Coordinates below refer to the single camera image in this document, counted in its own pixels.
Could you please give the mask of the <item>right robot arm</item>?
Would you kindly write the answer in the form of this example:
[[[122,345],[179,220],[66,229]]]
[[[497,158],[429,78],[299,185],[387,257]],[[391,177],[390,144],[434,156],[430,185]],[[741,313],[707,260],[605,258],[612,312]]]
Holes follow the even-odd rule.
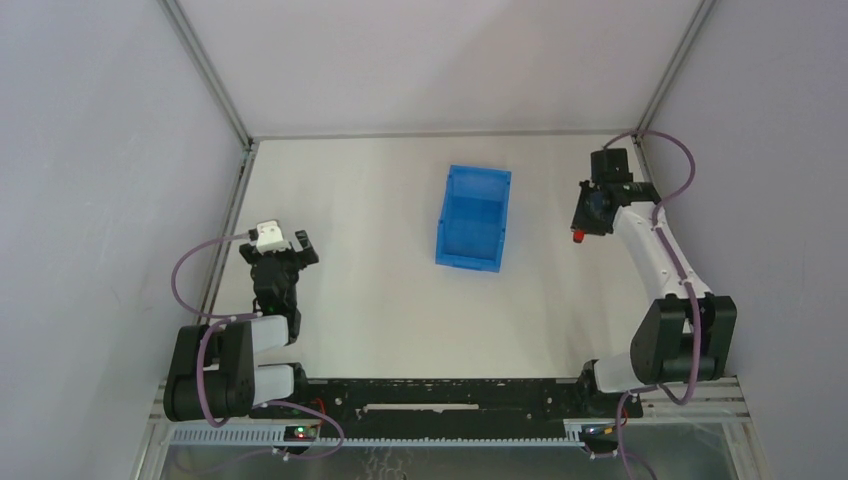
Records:
[[[686,389],[677,399],[683,403],[697,383],[724,376],[736,304],[715,294],[695,273],[672,234],[655,186],[635,179],[625,149],[597,150],[590,162],[571,224],[573,240],[619,237],[650,305],[625,351],[587,362],[584,374],[603,394],[683,382]]]

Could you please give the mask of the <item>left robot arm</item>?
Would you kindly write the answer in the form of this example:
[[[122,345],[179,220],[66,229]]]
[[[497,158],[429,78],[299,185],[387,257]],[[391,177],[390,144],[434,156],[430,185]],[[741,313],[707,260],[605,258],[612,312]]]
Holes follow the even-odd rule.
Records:
[[[297,283],[319,257],[306,231],[299,247],[278,225],[265,222],[237,235],[254,292],[249,313],[206,314],[206,323],[183,327],[166,378],[163,408],[173,422],[205,420],[215,428],[244,417],[257,405],[295,397],[306,384],[299,363],[260,365],[256,358],[294,344],[302,315]]]

